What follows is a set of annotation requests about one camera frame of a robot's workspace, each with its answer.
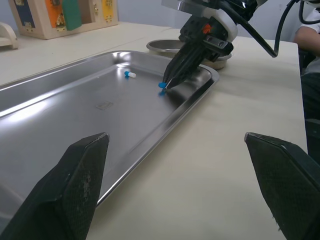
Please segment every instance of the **stainless steel tray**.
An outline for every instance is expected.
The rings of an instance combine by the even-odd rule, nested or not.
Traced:
[[[0,190],[21,203],[70,144],[107,132],[100,204],[219,79],[203,66],[161,95],[170,60],[110,52],[0,86]]]
[[[184,46],[184,42],[176,39],[159,39],[149,42],[146,47],[155,53],[162,54],[165,57],[173,58]],[[232,54],[219,57],[216,62],[227,61]]]

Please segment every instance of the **white table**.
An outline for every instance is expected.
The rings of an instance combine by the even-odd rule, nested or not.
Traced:
[[[178,29],[121,23],[0,49],[0,84],[98,53],[147,52]],[[271,58],[251,38],[234,41],[220,82],[97,209],[88,240],[284,240],[244,143],[246,132],[307,150],[298,49]]]

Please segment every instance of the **colorful panel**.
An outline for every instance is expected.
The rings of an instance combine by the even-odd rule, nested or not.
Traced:
[[[65,25],[62,4],[56,0],[45,0],[46,9],[50,19],[51,27],[62,27]]]
[[[23,26],[35,28],[35,22],[29,8],[28,0],[14,0],[16,10]]]
[[[106,21],[111,22],[114,18],[114,0],[102,0],[102,12]]]

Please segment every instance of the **metal bowl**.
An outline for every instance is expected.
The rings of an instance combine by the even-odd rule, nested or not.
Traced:
[[[150,51],[173,58],[176,55],[176,53],[179,52],[179,50],[183,47],[183,45],[184,43],[180,40],[163,39],[151,41],[146,45],[146,47]],[[231,57],[232,54],[229,54],[227,56],[221,56],[216,60],[216,62],[227,61]]]

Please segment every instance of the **wooden box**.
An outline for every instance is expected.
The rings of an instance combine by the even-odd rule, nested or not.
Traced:
[[[117,0],[8,0],[21,35],[53,39],[118,24]]]

